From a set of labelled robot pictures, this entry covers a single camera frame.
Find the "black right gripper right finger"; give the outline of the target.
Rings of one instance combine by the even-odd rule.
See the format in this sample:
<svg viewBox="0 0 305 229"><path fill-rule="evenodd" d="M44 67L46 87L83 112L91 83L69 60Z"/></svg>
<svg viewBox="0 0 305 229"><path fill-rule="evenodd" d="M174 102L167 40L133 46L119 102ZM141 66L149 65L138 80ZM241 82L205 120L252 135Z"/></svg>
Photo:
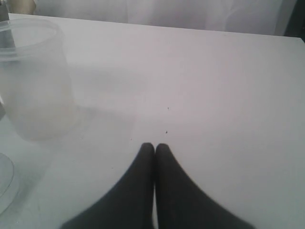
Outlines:
<svg viewBox="0 0 305 229"><path fill-rule="evenodd" d="M252 229L205 194L185 173L167 144L155 152L155 190L161 229Z"/></svg>

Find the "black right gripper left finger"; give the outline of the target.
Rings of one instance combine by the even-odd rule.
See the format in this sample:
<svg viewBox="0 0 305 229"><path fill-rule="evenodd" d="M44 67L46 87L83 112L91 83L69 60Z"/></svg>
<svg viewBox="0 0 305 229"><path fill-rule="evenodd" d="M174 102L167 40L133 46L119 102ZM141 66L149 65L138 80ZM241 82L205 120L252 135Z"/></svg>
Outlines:
<svg viewBox="0 0 305 229"><path fill-rule="evenodd" d="M121 179L63 229L152 229L154 147L143 143Z"/></svg>

